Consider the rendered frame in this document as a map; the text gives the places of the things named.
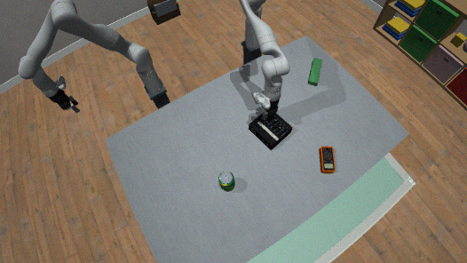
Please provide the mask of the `orange pocket multimeter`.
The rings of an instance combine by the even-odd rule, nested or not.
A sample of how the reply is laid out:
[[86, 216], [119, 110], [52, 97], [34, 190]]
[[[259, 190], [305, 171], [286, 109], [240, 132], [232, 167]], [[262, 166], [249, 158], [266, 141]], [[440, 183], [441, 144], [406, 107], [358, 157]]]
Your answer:
[[333, 173], [336, 171], [334, 149], [332, 147], [320, 148], [321, 173]]

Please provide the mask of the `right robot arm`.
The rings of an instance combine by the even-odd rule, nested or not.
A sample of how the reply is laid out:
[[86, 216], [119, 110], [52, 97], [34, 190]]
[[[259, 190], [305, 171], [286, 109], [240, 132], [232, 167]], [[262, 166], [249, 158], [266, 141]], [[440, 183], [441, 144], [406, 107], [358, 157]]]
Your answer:
[[30, 45], [27, 56], [21, 58], [18, 69], [21, 78], [32, 78], [34, 85], [41, 91], [51, 85], [51, 79], [45, 74], [41, 63], [50, 51], [58, 29], [80, 36], [110, 51], [121, 53], [137, 64], [136, 70], [150, 94], [156, 94], [162, 89], [146, 47], [124, 39], [109, 26], [91, 24], [82, 19], [77, 14], [72, 0], [55, 0], [34, 42]]

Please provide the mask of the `green drink can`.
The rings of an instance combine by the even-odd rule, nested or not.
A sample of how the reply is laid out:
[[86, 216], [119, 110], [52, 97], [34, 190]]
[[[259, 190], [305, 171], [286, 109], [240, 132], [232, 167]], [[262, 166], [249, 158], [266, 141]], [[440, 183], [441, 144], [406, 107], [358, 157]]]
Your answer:
[[234, 189], [234, 186], [235, 186], [234, 176], [231, 172], [223, 171], [222, 173], [220, 173], [220, 176], [218, 177], [218, 181], [223, 190], [231, 191]]

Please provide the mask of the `green rectangular block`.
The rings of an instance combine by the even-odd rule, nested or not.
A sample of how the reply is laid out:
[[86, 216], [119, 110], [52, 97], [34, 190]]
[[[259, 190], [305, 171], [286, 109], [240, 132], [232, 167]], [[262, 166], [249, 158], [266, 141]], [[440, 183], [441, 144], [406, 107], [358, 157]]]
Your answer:
[[322, 60], [316, 58], [313, 59], [313, 65], [310, 71], [310, 78], [308, 81], [310, 85], [317, 86], [321, 72], [321, 63]]

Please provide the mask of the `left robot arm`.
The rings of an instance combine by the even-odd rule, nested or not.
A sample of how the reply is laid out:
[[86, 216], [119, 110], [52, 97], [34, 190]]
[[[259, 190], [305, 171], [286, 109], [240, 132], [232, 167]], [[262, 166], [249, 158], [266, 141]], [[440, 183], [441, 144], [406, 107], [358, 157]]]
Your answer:
[[281, 76], [289, 72], [290, 64], [277, 44], [273, 30], [261, 20], [262, 4], [265, 1], [240, 0], [240, 3], [247, 17], [246, 46], [251, 49], [258, 48], [259, 46], [262, 54], [275, 57], [275, 59], [263, 62], [262, 72], [265, 77], [265, 90], [269, 93], [277, 93], [281, 90]]

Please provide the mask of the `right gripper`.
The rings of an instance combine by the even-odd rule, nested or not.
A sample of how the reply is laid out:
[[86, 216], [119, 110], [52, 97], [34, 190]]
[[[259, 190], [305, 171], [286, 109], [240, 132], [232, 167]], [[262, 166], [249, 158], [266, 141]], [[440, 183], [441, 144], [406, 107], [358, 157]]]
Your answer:
[[[65, 89], [65, 78], [63, 76], [59, 76], [56, 82], [51, 80], [51, 85], [47, 89], [43, 90], [42, 93], [51, 101], [59, 104], [63, 110], [69, 110], [72, 108], [76, 113], [80, 112], [80, 110], [75, 106], [78, 102], [72, 96], [68, 97], [63, 91]], [[70, 105], [70, 101], [73, 103], [72, 105]]]

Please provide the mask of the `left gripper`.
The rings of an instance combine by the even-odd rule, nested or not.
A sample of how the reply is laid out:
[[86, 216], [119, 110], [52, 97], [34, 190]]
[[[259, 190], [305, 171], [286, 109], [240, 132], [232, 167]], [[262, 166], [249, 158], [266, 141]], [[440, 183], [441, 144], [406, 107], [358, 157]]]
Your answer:
[[[278, 111], [278, 104], [281, 97], [281, 90], [277, 93], [269, 93], [263, 90], [263, 93], [255, 92], [253, 94], [254, 100], [261, 105], [264, 109], [262, 119], [267, 119], [268, 113], [272, 116]], [[271, 104], [270, 104], [271, 102]]]

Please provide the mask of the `black lighting desk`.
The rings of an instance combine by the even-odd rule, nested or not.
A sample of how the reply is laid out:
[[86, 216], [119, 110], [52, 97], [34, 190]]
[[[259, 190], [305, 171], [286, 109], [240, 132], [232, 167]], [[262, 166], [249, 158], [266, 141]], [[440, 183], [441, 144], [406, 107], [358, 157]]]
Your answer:
[[293, 127], [276, 113], [272, 116], [269, 113], [268, 115], [265, 120], [262, 119], [263, 113], [258, 116], [249, 124], [249, 130], [272, 150], [291, 133]]

